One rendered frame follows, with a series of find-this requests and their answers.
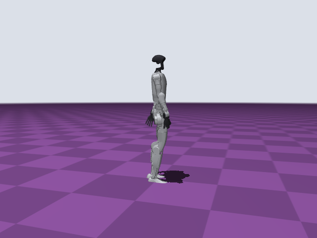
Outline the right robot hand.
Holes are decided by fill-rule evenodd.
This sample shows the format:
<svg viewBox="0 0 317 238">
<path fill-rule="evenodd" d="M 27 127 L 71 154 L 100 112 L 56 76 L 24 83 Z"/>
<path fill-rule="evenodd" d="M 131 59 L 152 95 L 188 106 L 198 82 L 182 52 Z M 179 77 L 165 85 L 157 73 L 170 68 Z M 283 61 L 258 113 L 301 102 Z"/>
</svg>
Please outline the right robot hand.
<svg viewBox="0 0 317 238">
<path fill-rule="evenodd" d="M 169 116 L 168 117 L 165 117 L 165 113 L 163 113 L 163 118 L 164 118 L 164 126 L 163 126 L 163 129 L 165 129 L 165 127 L 167 127 L 167 129 L 169 129 L 170 125 L 171 125 L 171 121 L 169 119 Z"/>
</svg>

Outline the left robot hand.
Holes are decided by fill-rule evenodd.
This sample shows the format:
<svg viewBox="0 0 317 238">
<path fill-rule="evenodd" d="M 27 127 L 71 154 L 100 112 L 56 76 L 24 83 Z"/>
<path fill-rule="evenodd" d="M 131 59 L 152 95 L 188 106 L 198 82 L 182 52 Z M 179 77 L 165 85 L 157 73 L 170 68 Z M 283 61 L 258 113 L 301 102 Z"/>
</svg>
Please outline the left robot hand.
<svg viewBox="0 0 317 238">
<path fill-rule="evenodd" d="M 151 112 L 152 112 L 152 110 L 151 110 Z M 150 122 L 148 121 L 148 123 L 147 123 L 147 121 L 146 121 L 146 123 L 147 123 L 147 125 L 149 124 L 149 126 L 150 126 L 150 124 L 151 124 L 151 126 L 152 126 L 154 119 L 153 119 L 153 114 L 152 113 L 150 113 L 150 114 L 151 115 L 149 115 L 148 119 L 147 119 L 147 121 L 149 120 Z M 154 124 L 155 124 L 155 122 L 154 122 Z"/>
</svg>

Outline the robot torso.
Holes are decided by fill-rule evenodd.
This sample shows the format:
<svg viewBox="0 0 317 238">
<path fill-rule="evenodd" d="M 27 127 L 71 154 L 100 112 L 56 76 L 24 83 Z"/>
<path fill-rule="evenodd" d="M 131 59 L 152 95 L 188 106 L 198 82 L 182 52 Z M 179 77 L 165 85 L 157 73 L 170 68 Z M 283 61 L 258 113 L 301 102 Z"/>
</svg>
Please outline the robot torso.
<svg viewBox="0 0 317 238">
<path fill-rule="evenodd" d="M 162 86 L 161 92 L 165 94 L 165 98 L 166 98 L 166 86 L 167 86 L 166 77 L 165 77 L 165 75 L 163 73 L 158 71 L 158 72 L 152 74 L 152 95 L 153 95 L 153 101 L 154 102 L 158 102 L 155 105 L 155 108 L 153 110 L 153 119 L 155 119 L 156 114 L 161 114 L 163 116 L 163 113 L 161 111 L 161 106 L 159 104 L 159 99 L 157 98 L 155 84 L 154 84 L 154 81 L 153 81 L 153 75 L 154 74 L 160 74 L 161 75 L 161 86 Z"/>
</svg>

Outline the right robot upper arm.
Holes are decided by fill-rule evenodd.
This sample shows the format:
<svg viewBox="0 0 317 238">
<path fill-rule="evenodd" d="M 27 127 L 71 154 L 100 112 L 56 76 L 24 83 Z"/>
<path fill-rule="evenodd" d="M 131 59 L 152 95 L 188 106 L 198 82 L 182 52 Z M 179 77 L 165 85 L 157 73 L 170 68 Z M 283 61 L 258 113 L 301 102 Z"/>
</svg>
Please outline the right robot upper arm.
<svg viewBox="0 0 317 238">
<path fill-rule="evenodd" d="M 157 98 L 159 98 L 159 93 L 161 93 L 161 75 L 160 74 L 154 74 L 153 75 L 153 81 L 155 84 L 155 89 L 156 89 L 156 94 L 157 94 Z"/>
</svg>

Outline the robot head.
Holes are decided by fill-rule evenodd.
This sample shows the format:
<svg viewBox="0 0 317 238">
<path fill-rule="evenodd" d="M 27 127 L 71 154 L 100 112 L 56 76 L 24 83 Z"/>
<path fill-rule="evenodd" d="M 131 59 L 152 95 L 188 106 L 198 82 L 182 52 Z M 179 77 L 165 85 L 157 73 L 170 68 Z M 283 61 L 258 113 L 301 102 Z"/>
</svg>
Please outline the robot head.
<svg viewBox="0 0 317 238">
<path fill-rule="evenodd" d="M 155 70 L 154 73 L 156 73 L 156 72 L 158 72 L 158 71 L 161 72 L 161 70 L 164 70 L 164 66 L 163 66 L 163 62 L 164 62 L 164 61 L 165 61 L 165 57 L 162 56 L 162 55 L 156 55 L 156 56 L 154 56 L 154 57 L 152 58 L 152 62 L 156 62 L 157 64 L 161 64 L 161 67 L 156 68 L 156 70 Z"/>
</svg>

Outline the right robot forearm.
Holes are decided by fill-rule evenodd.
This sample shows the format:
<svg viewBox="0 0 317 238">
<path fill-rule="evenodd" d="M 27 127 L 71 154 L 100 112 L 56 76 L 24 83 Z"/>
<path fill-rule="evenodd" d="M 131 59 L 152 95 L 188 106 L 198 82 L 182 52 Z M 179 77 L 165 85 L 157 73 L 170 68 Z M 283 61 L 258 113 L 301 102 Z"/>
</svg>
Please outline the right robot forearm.
<svg viewBox="0 0 317 238">
<path fill-rule="evenodd" d="M 159 100 L 159 104 L 161 106 L 162 113 L 165 113 L 165 117 L 168 117 L 169 116 L 169 112 L 168 112 L 168 108 L 167 108 L 167 105 L 166 105 L 166 100 L 164 99 L 164 94 L 163 93 L 159 93 L 158 100 Z"/>
</svg>

